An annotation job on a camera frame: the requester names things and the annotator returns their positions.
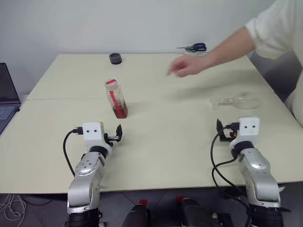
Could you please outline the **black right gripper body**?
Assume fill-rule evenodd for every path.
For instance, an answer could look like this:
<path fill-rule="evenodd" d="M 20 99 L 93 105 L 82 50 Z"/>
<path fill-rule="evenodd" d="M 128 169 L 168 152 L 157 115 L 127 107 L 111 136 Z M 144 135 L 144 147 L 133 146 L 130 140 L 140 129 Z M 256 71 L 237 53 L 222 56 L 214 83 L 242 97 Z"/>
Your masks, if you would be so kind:
<path fill-rule="evenodd" d="M 231 130 L 229 136 L 226 136 L 224 131 L 225 129 L 221 131 L 221 142 L 231 142 L 237 137 L 237 131 L 235 130 Z"/>

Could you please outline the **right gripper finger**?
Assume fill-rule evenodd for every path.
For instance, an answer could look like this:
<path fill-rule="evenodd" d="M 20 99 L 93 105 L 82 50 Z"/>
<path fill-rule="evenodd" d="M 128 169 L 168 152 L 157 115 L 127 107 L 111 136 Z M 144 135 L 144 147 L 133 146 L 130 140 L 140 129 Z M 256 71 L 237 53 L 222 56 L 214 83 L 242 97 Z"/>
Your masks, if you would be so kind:
<path fill-rule="evenodd" d="M 224 132 L 223 132 L 224 129 L 223 129 L 222 122 L 219 119 L 217 119 L 217 121 L 216 121 L 216 129 L 218 132 L 219 140 L 221 142 L 223 142 L 224 141 Z"/>

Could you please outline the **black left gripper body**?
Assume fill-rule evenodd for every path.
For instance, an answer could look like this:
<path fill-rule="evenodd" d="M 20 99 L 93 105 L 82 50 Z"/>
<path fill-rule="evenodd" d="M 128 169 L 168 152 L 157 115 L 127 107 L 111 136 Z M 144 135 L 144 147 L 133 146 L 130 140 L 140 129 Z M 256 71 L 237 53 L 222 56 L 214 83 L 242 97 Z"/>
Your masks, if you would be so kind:
<path fill-rule="evenodd" d="M 107 133 L 104 134 L 104 140 L 105 143 L 113 146 L 113 142 L 119 142 L 120 141 L 120 136 L 119 135 L 115 135 L 115 136 L 109 136 Z"/>

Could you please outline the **person's bare hand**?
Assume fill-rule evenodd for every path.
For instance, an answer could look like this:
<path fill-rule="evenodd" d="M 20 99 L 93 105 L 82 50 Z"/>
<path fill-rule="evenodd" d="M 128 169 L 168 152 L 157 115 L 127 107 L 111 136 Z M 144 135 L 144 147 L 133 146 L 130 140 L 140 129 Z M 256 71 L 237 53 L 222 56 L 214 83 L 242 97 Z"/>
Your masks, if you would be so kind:
<path fill-rule="evenodd" d="M 196 75 L 207 69 L 207 59 L 205 57 L 197 57 L 192 55 L 182 55 L 176 58 L 169 66 L 167 75 L 174 74 L 179 78 L 189 75 Z"/>

